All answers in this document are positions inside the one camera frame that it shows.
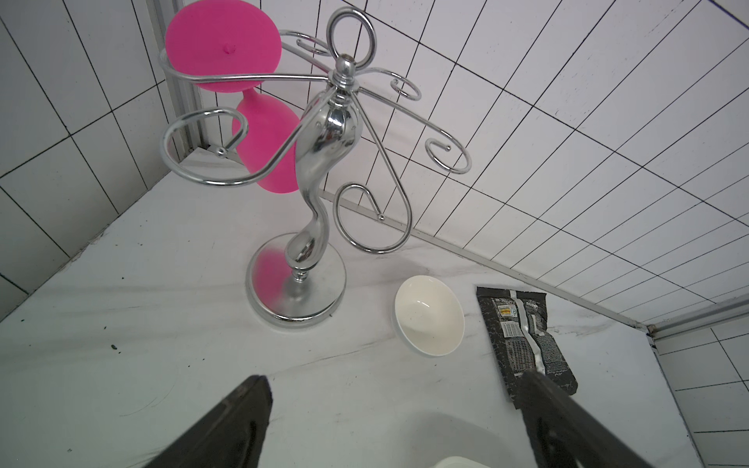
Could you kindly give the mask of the black tissue multipack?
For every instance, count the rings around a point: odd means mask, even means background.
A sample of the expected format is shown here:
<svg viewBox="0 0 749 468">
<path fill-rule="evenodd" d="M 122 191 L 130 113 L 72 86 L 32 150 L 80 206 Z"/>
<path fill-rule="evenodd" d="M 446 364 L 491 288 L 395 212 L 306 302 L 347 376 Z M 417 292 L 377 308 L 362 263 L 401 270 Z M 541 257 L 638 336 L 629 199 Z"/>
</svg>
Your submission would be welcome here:
<svg viewBox="0 0 749 468">
<path fill-rule="evenodd" d="M 479 287 L 476 298 L 514 407 L 519 406 L 520 378 L 524 372 L 540 372 L 567 394 L 577 393 L 579 383 L 548 331 L 544 292 Z"/>
</svg>

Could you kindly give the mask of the chrome cup stand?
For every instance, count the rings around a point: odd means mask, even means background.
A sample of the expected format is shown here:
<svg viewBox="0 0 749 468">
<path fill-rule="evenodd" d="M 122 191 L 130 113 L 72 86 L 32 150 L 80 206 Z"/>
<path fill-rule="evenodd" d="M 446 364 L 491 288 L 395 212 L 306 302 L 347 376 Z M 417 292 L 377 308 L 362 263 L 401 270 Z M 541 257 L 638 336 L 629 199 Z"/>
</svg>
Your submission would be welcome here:
<svg viewBox="0 0 749 468">
<path fill-rule="evenodd" d="M 294 140 L 298 192 L 311 220 L 299 232 L 275 237 L 259 248 L 248 267 L 246 290 L 257 315 L 267 322 L 306 327 L 331 316 L 343 300 L 345 266 L 329 244 L 331 230 L 343 228 L 343 223 L 338 206 L 324 206 L 319 188 L 362 134 L 374 132 L 361 103 L 368 91 L 359 80 L 376 72 L 378 39 L 371 20 L 355 7 L 342 7 L 331 14 L 324 39 L 297 33 L 294 44 L 289 44 L 288 32 L 278 30 L 282 52 L 314 67 L 304 80 L 324 85 L 306 107 Z M 275 73 L 274 78 L 261 83 L 298 81 L 298 74 L 278 69 Z"/>
</svg>

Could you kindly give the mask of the white bowl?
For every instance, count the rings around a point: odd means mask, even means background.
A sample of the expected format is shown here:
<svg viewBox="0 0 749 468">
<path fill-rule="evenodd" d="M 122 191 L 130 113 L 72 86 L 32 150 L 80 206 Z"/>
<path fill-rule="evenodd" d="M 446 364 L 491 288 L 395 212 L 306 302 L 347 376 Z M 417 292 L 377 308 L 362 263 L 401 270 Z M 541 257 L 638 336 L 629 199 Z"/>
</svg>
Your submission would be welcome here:
<svg viewBox="0 0 749 468">
<path fill-rule="evenodd" d="M 463 308 L 453 290 L 437 278 L 417 275 L 405 280 L 396 292 L 392 317 L 403 341 L 423 356 L 448 356 L 463 341 Z"/>
</svg>

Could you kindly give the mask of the white storage box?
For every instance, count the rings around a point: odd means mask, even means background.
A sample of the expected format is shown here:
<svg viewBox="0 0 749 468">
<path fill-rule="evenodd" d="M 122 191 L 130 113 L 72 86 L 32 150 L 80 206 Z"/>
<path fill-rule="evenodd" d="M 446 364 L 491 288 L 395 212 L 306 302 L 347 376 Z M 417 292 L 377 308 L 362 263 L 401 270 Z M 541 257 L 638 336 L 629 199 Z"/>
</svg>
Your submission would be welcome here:
<svg viewBox="0 0 749 468">
<path fill-rule="evenodd" d="M 462 456 L 449 456 L 438 461 L 433 468 L 489 468 L 487 465 Z"/>
</svg>

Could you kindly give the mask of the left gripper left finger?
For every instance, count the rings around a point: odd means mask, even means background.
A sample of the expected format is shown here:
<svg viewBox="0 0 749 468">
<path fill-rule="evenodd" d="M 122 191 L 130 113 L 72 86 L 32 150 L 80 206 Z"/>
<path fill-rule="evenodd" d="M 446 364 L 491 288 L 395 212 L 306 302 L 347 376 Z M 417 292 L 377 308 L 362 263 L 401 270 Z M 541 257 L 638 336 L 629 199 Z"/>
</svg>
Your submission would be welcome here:
<svg viewBox="0 0 749 468">
<path fill-rule="evenodd" d="M 267 377 L 250 376 L 148 465 L 257 467 L 272 406 Z"/>
</svg>

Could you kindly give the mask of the pink cup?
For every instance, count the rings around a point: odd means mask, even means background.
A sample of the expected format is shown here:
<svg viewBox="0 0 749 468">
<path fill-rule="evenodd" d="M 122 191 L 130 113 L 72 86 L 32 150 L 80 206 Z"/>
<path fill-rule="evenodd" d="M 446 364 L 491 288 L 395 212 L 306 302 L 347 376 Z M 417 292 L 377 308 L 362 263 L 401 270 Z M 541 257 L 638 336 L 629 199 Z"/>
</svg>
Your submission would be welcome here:
<svg viewBox="0 0 749 468">
<path fill-rule="evenodd" d="M 249 173 L 240 179 L 210 181 L 181 169 L 163 142 L 161 157 L 170 170 L 188 181 L 214 186 L 258 183 L 273 193 L 298 190 L 294 140 L 300 119 L 282 101 L 257 92 L 261 81 L 275 77 L 282 46 L 272 19 L 245 1 L 197 1 L 174 15 L 166 31 L 163 68 L 201 89 L 241 93 L 243 99 L 236 108 L 187 113 L 169 130 L 220 113 L 231 116 L 232 134 L 225 150 L 236 151 Z"/>
</svg>

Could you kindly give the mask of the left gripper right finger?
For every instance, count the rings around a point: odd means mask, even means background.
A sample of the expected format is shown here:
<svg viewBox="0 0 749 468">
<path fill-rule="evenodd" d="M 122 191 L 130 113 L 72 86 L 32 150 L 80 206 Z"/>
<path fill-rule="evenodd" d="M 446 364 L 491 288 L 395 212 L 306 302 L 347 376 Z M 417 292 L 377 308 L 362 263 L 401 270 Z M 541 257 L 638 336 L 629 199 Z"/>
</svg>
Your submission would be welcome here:
<svg viewBox="0 0 749 468">
<path fill-rule="evenodd" d="M 516 401 L 539 467 L 650 465 L 540 372 L 522 374 Z"/>
</svg>

